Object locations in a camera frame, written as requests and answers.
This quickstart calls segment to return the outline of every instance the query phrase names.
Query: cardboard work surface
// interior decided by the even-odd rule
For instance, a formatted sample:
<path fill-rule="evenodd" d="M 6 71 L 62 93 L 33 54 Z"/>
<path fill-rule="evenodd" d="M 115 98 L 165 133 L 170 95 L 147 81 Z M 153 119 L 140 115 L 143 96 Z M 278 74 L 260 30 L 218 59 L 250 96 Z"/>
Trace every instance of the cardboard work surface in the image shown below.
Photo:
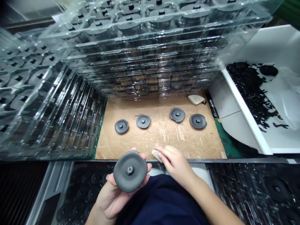
<path fill-rule="evenodd" d="M 185 112 L 185 118 L 177 123 L 169 116 L 173 108 Z M 190 123 L 190 116 L 199 113 L 204 115 L 207 127 L 195 129 Z M 151 123 L 147 129 L 136 125 L 140 114 L 148 115 Z M 115 123 L 125 119 L 128 131 L 118 134 Z M 98 141 L 96 159 L 119 159 L 132 147 L 138 152 L 147 154 L 148 159 L 155 143 L 162 146 L 173 145 L 181 150 L 186 158 L 222 159 L 226 158 L 216 124 L 209 105 L 193 105 L 187 98 L 156 99 L 135 102 L 107 102 L 102 129 Z"/>

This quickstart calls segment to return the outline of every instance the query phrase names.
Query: small beige sponge piece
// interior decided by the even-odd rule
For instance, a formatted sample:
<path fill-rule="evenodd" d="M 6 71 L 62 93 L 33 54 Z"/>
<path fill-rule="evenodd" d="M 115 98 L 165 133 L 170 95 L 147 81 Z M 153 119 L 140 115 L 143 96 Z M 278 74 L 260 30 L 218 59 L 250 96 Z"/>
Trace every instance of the small beige sponge piece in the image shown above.
<path fill-rule="evenodd" d="M 160 161 L 161 163 L 163 162 L 162 159 L 159 157 L 159 151 L 158 150 L 152 150 L 152 155 L 158 160 Z"/>
<path fill-rule="evenodd" d="M 194 105 L 198 105 L 198 104 L 200 104 L 201 102 L 203 102 L 205 100 L 205 98 L 201 97 L 200 95 L 190 95 L 187 98 Z"/>

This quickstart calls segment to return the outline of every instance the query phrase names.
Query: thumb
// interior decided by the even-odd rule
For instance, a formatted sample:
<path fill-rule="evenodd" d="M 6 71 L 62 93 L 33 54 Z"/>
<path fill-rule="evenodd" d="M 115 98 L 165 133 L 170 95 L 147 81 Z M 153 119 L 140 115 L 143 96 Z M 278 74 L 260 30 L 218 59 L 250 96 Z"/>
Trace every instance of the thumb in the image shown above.
<path fill-rule="evenodd" d="M 164 163 L 167 171 L 172 170 L 173 167 L 172 167 L 170 161 L 167 159 L 167 157 L 165 157 L 164 154 L 162 154 L 161 152 L 158 154 L 158 156 L 161 158 L 161 160 Z"/>
<path fill-rule="evenodd" d="M 116 183 L 116 181 L 115 181 L 115 178 L 114 178 L 114 176 L 113 176 L 113 173 L 108 174 L 108 175 L 106 176 L 106 180 L 107 180 L 111 185 L 117 187 L 117 183 Z"/>

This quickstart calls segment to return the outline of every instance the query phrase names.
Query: white bin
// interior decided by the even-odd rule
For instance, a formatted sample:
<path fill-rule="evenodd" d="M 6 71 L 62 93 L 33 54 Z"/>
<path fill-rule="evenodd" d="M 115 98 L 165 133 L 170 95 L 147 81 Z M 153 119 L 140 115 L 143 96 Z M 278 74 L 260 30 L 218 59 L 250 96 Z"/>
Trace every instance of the white bin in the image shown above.
<path fill-rule="evenodd" d="M 262 28 L 229 62 L 273 63 L 300 74 L 300 32 L 290 25 Z M 259 153 L 300 153 L 300 130 L 272 127 L 261 132 L 227 70 L 209 89 L 224 130 Z"/>

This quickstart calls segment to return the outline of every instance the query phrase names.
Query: gray rubber disc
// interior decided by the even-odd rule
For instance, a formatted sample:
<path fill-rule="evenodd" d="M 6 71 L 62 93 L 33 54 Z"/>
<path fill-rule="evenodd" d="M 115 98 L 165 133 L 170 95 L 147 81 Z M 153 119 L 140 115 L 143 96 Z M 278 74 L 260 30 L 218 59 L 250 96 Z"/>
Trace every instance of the gray rubber disc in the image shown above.
<path fill-rule="evenodd" d="M 118 187 L 124 192 L 136 190 L 147 175 L 147 163 L 137 151 L 126 152 L 117 161 L 113 176 Z"/>
<path fill-rule="evenodd" d="M 115 123 L 115 130 L 118 134 L 125 133 L 128 130 L 127 120 L 125 120 L 125 119 L 118 120 Z"/>
<path fill-rule="evenodd" d="M 137 118 L 137 126 L 143 129 L 149 127 L 150 122 L 151 122 L 150 116 L 141 114 Z"/>
<path fill-rule="evenodd" d="M 190 117 L 190 122 L 196 129 L 203 129 L 207 126 L 205 117 L 201 114 L 193 114 Z"/>
<path fill-rule="evenodd" d="M 185 112 L 180 108 L 174 108 L 170 112 L 170 118 L 180 123 L 185 118 Z"/>

